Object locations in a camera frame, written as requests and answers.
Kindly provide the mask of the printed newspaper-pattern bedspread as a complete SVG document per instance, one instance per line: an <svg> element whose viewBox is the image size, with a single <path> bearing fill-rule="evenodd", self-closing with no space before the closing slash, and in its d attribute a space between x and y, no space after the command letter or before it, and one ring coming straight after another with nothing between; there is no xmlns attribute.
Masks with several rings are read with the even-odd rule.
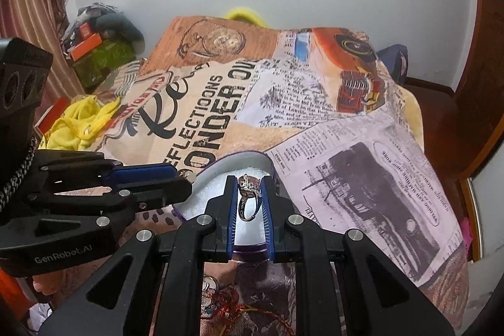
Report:
<svg viewBox="0 0 504 336"><path fill-rule="evenodd" d="M233 153L264 153L304 217L361 229L461 326L461 228L425 155L420 106L364 33L176 18L86 150L196 175ZM133 228L164 233L181 221L167 206L138 214Z"/></svg>

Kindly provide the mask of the orange box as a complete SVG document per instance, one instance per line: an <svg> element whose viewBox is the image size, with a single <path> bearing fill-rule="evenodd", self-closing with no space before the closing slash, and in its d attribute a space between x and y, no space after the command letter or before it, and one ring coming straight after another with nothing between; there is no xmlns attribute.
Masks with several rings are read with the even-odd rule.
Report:
<svg viewBox="0 0 504 336"><path fill-rule="evenodd" d="M102 43L102 38L99 33L94 33L87 39L79 43L77 46L70 48L69 54L73 61L77 61L91 50L96 48Z"/></svg>

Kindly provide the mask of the purple heart-shaped tin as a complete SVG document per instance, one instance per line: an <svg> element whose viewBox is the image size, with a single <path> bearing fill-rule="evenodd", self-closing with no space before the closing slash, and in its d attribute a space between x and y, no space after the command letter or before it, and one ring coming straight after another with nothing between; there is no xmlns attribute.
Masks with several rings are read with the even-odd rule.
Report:
<svg viewBox="0 0 504 336"><path fill-rule="evenodd" d="M272 161L264 153L244 151L217 160L197 174L191 196L174 205L174 211L183 221L203 214L209 200L224 194L229 176L238 181L233 258L246 263L264 261L267 255L260 186L263 177L276 178Z"/></svg>

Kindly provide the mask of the green patterned bag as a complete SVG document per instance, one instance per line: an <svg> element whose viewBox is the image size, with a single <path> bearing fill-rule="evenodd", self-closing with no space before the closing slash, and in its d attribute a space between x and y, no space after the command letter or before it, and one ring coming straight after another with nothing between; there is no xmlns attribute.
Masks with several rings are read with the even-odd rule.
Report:
<svg viewBox="0 0 504 336"><path fill-rule="evenodd" d="M73 63L79 82L86 93L92 92L116 68L136 59L128 42L104 40Z"/></svg>

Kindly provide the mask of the wooden door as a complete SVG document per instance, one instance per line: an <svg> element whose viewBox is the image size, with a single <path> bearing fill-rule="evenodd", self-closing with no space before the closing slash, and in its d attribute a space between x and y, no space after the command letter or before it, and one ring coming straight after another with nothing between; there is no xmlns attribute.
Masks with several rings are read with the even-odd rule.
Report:
<svg viewBox="0 0 504 336"><path fill-rule="evenodd" d="M423 116L425 149L470 244L482 259L482 223L470 180L503 141L503 0L477 0L471 47L455 89L408 78Z"/></svg>

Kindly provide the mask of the yellow pillow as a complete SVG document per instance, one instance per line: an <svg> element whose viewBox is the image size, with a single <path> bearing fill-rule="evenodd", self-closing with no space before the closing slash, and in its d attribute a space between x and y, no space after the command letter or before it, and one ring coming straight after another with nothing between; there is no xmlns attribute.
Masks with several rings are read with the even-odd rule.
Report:
<svg viewBox="0 0 504 336"><path fill-rule="evenodd" d="M236 7L226 13L227 20L241 21L251 25L268 28L267 23L253 10Z"/></svg>

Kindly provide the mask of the red striped curtain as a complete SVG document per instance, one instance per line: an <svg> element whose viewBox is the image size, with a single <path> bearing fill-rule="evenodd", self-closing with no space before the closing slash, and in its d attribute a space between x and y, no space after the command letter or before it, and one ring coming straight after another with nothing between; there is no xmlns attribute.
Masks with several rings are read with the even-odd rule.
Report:
<svg viewBox="0 0 504 336"><path fill-rule="evenodd" d="M1 36L19 37L53 55L35 118L40 118L58 98L73 98L84 93L61 48L61 38L69 25L66 2L67 0L1 0Z"/></svg>

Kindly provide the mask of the dark blue bag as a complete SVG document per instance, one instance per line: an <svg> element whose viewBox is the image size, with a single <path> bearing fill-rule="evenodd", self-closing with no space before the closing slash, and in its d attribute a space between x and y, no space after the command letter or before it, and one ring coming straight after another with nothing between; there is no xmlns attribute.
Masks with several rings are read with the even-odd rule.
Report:
<svg viewBox="0 0 504 336"><path fill-rule="evenodd" d="M377 56L389 71L390 77L403 86L408 76L408 48L402 44L394 44L378 51Z"/></svg>

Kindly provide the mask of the yellow cloth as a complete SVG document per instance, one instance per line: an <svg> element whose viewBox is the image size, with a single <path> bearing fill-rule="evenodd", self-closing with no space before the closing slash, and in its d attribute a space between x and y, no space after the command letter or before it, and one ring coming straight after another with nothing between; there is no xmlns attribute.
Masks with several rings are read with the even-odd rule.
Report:
<svg viewBox="0 0 504 336"><path fill-rule="evenodd" d="M43 134L39 149L84 151L120 107L120 97L102 104L95 95L86 95L65 109Z"/></svg>

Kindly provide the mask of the grey clothes pile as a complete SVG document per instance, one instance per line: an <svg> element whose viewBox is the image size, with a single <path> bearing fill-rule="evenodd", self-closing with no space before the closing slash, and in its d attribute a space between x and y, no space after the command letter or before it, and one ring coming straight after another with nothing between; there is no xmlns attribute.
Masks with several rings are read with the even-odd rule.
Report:
<svg viewBox="0 0 504 336"><path fill-rule="evenodd" d="M122 39L129 42L135 54L144 53L144 35L117 7L105 3L92 3L78 10L77 17L62 35L61 47L66 54L70 48L83 40L79 32L83 24L88 24L92 33L98 33L112 40Z"/></svg>

